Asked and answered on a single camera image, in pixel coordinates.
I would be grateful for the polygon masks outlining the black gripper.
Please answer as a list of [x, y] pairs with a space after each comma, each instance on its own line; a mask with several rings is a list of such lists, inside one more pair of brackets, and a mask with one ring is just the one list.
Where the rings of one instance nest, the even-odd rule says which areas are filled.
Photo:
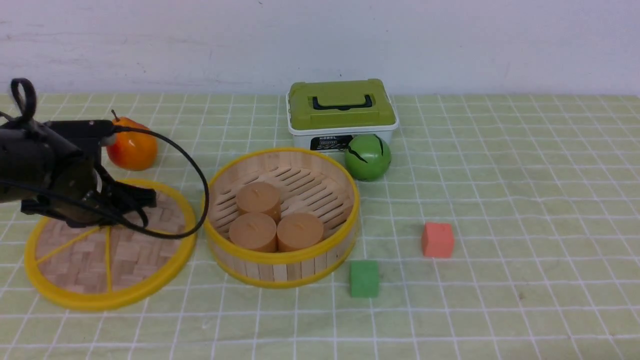
[[54, 194], [34, 194], [20, 201], [26, 215], [64, 221], [72, 228], [114, 224], [121, 215], [157, 207], [155, 189], [114, 181], [102, 166], [101, 148], [115, 138], [110, 120], [39, 123], [45, 144], [54, 151], [52, 172], [41, 187]]

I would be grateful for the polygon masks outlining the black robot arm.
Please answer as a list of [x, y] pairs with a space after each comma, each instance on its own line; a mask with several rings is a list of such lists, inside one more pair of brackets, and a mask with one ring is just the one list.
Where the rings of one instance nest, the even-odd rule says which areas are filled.
[[122, 224], [157, 205], [155, 190], [116, 181], [103, 167], [101, 148], [119, 132], [110, 120], [10, 120], [1, 126], [1, 202], [20, 202], [70, 228]]

